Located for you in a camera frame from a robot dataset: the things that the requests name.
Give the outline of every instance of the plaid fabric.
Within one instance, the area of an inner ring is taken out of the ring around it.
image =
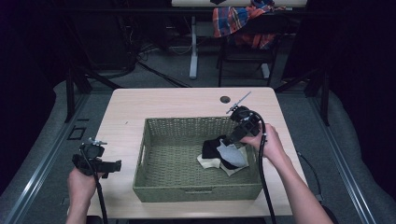
[[[229,43],[237,46],[250,45],[256,49],[266,49],[276,35],[239,35],[234,34],[248,20],[274,10],[272,0],[251,0],[249,7],[216,7],[213,10],[214,37],[228,36]]]

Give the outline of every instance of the wicker basket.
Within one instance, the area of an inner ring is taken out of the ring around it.
[[[146,119],[134,175],[134,192],[143,203],[254,200],[262,190],[254,149],[246,167],[228,176],[204,169],[197,157],[205,140],[233,131],[228,117]]]

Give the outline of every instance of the gray floor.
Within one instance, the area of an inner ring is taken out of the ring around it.
[[[142,54],[142,63],[194,88],[216,87],[218,45],[210,39],[200,43],[198,78],[195,80],[189,79],[190,53],[181,53],[186,48],[174,48],[177,53],[152,50]],[[291,37],[282,42],[272,87],[282,84],[282,67],[291,43]],[[111,80],[125,88],[173,88],[163,78],[139,66],[131,74]],[[111,97],[107,86],[94,79],[90,82],[93,86],[90,95],[76,92],[78,112],[69,124],[63,123],[66,118],[65,84],[63,82],[55,87],[57,102],[50,118],[21,169],[0,198],[0,223],[64,222],[68,205],[65,180],[73,167],[71,156],[78,153],[81,143],[66,140],[67,135],[76,125],[86,128],[83,139],[95,136]],[[396,204],[376,185],[362,163],[355,131],[342,104],[331,94],[331,126],[324,127],[318,117],[317,99],[304,97],[304,85],[300,83],[277,97],[296,149],[318,173],[323,204],[332,209],[340,223],[396,223]],[[301,163],[309,187],[318,193],[311,169],[303,160]],[[293,223],[292,217],[278,217],[277,222]]]

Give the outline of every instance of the human arm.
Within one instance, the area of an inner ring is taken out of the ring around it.
[[[96,191],[96,183],[92,175],[84,175],[74,168],[67,178],[70,207],[66,224],[85,224],[91,198]]]
[[[315,195],[294,169],[276,129],[271,124],[265,124],[265,131],[267,142],[264,145],[263,156],[275,166],[279,173],[296,223],[332,223]],[[261,138],[262,133],[253,137],[244,137],[241,142],[259,149]]]

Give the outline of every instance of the chair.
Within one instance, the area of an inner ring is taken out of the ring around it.
[[[280,14],[265,13],[257,18],[251,19],[235,34],[276,34],[272,44],[269,44],[269,49],[253,49],[251,46],[236,46],[228,43],[228,37],[224,36],[218,58],[217,67],[219,69],[219,87],[221,87],[221,80],[227,77],[223,76],[223,63],[257,63],[258,69],[263,63],[271,64],[270,74],[267,81],[267,86],[270,86],[274,65],[276,62],[276,55],[278,50],[279,39],[285,34],[289,27],[289,19]],[[243,78],[236,79],[257,79],[257,78]]]

